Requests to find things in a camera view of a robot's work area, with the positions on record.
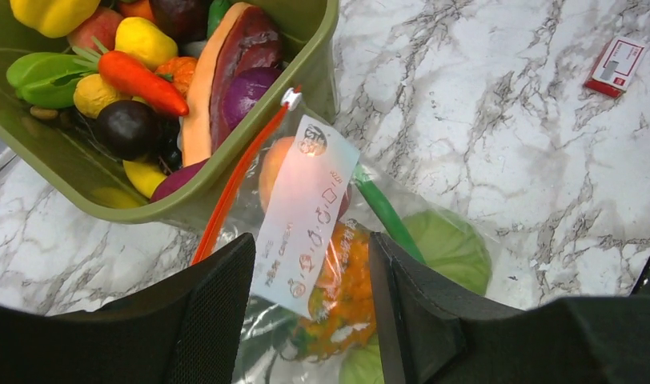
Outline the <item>clear zip bag orange zipper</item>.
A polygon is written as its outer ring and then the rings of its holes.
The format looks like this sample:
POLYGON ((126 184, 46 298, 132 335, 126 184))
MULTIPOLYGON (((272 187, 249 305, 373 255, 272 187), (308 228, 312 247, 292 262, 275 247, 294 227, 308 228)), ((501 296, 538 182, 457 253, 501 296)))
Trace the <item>clear zip bag orange zipper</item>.
POLYGON ((383 382, 368 257, 374 232, 486 293, 494 240, 394 181, 290 88, 234 169, 199 246, 255 238, 233 382, 383 382))

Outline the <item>peach toy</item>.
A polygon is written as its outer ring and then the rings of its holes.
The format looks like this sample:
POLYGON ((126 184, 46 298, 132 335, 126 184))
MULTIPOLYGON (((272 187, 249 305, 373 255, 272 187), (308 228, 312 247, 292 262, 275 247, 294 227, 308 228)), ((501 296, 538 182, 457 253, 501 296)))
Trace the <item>peach toy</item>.
MULTIPOLYGON (((276 178, 294 139, 294 136, 278 139, 263 158, 262 168, 259 173, 259 198, 264 213, 267 212, 276 178)), ((295 196, 300 196, 305 191, 305 181, 305 177, 298 176, 295 181, 290 182, 289 186, 280 187, 279 192, 287 192, 291 196, 291 200, 293 200, 295 196)))

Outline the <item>green cabbage toy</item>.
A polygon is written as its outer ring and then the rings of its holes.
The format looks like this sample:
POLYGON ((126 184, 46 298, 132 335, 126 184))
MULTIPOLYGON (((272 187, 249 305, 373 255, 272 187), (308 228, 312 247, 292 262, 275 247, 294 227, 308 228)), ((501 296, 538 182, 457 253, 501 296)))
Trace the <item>green cabbage toy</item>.
POLYGON ((450 210, 424 210, 403 219, 409 234, 434 271, 484 296, 492 261, 479 232, 450 210))
POLYGON ((384 384, 379 340, 373 336, 364 347, 356 347, 344 359, 339 371, 341 384, 384 384))

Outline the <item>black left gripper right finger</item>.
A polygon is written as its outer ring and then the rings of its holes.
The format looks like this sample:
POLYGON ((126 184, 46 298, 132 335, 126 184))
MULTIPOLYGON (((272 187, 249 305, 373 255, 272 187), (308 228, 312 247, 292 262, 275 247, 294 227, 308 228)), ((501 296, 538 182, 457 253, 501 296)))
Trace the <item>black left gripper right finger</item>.
POLYGON ((650 383, 650 295, 558 298, 518 310, 369 246, 387 383, 650 383))

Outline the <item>orange spiky pineapple toy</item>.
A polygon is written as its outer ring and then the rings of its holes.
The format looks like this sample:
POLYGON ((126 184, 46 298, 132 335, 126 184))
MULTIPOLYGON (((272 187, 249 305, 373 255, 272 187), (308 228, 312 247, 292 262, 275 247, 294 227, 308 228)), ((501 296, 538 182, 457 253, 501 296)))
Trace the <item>orange spiky pineapple toy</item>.
MULTIPOLYGON (((403 219, 431 207, 408 192, 401 192, 393 202, 385 191, 385 187, 393 184, 384 174, 363 164, 356 166, 351 180, 378 230, 397 241, 416 260, 424 262, 403 219)), ((293 321, 278 349, 281 358, 318 362, 351 346, 368 343, 376 329, 368 255, 370 233, 355 218, 337 221, 307 302, 311 316, 293 321)))

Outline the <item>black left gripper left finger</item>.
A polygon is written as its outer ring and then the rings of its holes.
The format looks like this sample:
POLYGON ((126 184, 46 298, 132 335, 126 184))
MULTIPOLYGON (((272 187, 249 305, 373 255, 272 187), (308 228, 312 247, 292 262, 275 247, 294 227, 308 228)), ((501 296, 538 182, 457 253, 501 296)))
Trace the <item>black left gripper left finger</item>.
POLYGON ((229 383, 254 261, 243 234, 98 310, 0 306, 0 383, 229 383))

